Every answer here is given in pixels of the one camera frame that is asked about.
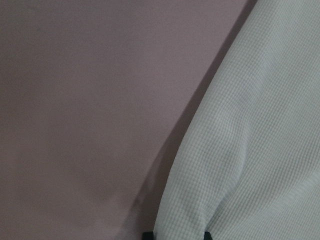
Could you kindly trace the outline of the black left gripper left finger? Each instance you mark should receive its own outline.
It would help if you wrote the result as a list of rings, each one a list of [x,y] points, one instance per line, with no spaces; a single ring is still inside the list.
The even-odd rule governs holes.
[[[154,240],[154,232],[153,231],[146,231],[142,233],[142,240]]]

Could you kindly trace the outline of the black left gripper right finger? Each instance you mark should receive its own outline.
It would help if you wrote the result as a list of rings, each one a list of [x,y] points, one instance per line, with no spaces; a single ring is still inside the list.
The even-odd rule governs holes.
[[[211,236],[211,233],[208,232],[208,231],[205,231],[205,232],[204,232],[203,240],[213,240],[213,238],[212,238],[212,236]]]

